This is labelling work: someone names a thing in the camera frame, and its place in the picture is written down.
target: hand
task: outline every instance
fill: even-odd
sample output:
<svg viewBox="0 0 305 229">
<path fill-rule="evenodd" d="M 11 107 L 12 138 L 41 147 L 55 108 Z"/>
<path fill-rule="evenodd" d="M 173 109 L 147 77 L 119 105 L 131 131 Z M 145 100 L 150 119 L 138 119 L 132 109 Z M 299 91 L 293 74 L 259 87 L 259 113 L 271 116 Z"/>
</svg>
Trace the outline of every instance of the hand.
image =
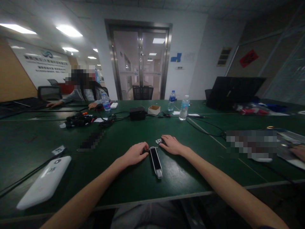
<svg viewBox="0 0 305 229">
<path fill-rule="evenodd" d="M 96 102 L 90 103 L 90 104 L 88 105 L 89 110 L 90 110 L 91 108 L 96 108 L 97 105 L 98 105 L 98 104 L 97 104 Z"/>
<path fill-rule="evenodd" d="M 64 102 L 62 102 L 62 101 L 59 101 L 59 102 L 57 102 L 57 103 L 48 103 L 46 107 L 50 107 L 50 109 L 51 109 L 51 108 L 53 108 L 53 107 L 60 106 L 60 105 L 62 105 L 63 103 L 64 103 Z"/>
<path fill-rule="evenodd" d="M 290 149 L 298 158 L 305 162 L 305 145 L 295 146 Z"/>
<path fill-rule="evenodd" d="M 160 143 L 159 146 L 171 154 L 182 155 L 183 153 L 190 150 L 190 148 L 178 142 L 178 140 L 175 137 L 172 137 L 170 135 L 162 135 L 161 138 L 165 141 L 167 146 L 162 143 Z"/>
<path fill-rule="evenodd" d="M 130 147 L 129 150 L 121 157 L 125 166 L 128 167 L 130 165 L 135 165 L 147 157 L 148 152 L 142 154 L 143 149 L 145 149 L 145 151 L 148 150 L 148 144 L 146 142 L 140 142 Z"/>
</svg>

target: black power adapter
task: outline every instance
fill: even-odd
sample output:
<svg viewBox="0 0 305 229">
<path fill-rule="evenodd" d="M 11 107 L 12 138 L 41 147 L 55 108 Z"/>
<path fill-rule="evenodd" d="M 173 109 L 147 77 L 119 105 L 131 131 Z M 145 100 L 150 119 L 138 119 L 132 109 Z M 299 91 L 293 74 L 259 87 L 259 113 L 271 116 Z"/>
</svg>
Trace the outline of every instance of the black power adapter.
<svg viewBox="0 0 305 229">
<path fill-rule="evenodd" d="M 143 120 L 146 117 L 146 112 L 144 107 L 131 108 L 129 110 L 130 120 Z"/>
</svg>

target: long black hair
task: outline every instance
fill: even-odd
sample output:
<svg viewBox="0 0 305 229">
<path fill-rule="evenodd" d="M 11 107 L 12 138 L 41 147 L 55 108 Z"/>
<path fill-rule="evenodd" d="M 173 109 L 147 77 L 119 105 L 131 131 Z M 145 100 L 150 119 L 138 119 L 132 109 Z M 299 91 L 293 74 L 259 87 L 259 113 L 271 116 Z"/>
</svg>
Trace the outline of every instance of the long black hair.
<svg viewBox="0 0 305 229">
<path fill-rule="evenodd" d="M 71 78 L 72 78 L 72 81 L 74 82 L 74 84 L 78 85 L 80 87 L 81 94 L 85 101 L 87 101 L 87 97 L 85 96 L 84 86 L 86 86 L 87 89 L 89 86 L 89 89 L 92 90 L 94 100 L 97 100 L 96 90 L 97 90 L 97 88 L 101 88 L 101 89 L 103 89 L 103 88 L 95 80 L 90 81 L 89 73 L 86 73 L 86 70 L 73 69 L 72 73 L 71 73 Z"/>
</svg>

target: doorway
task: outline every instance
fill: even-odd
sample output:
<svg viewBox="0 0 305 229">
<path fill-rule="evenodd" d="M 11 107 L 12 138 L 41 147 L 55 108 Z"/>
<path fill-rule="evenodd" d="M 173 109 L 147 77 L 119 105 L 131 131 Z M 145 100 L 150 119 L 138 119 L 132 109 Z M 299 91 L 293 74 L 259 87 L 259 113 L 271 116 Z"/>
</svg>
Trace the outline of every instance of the doorway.
<svg viewBox="0 0 305 229">
<path fill-rule="evenodd" d="M 105 23 L 118 99 L 164 99 L 172 25 Z"/>
</svg>

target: pixelated blur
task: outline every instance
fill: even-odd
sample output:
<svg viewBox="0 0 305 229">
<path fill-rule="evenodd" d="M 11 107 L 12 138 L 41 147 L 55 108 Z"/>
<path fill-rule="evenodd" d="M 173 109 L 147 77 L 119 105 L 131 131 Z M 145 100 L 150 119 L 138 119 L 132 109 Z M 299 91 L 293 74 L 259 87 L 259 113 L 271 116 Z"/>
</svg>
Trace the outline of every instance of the pixelated blur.
<svg viewBox="0 0 305 229">
<path fill-rule="evenodd" d="M 78 152 L 91 152 L 95 147 L 98 145 L 98 143 L 102 140 L 102 137 L 104 136 L 105 131 L 101 132 L 93 132 L 90 134 L 89 138 L 81 144 Z"/>
<path fill-rule="evenodd" d="M 69 77 L 65 78 L 66 85 L 74 85 L 79 89 L 80 85 L 89 85 L 95 81 L 95 65 L 75 65 L 68 70 Z"/>
<path fill-rule="evenodd" d="M 277 152 L 276 130 L 227 131 L 227 152 L 231 158 L 273 158 Z"/>
</svg>

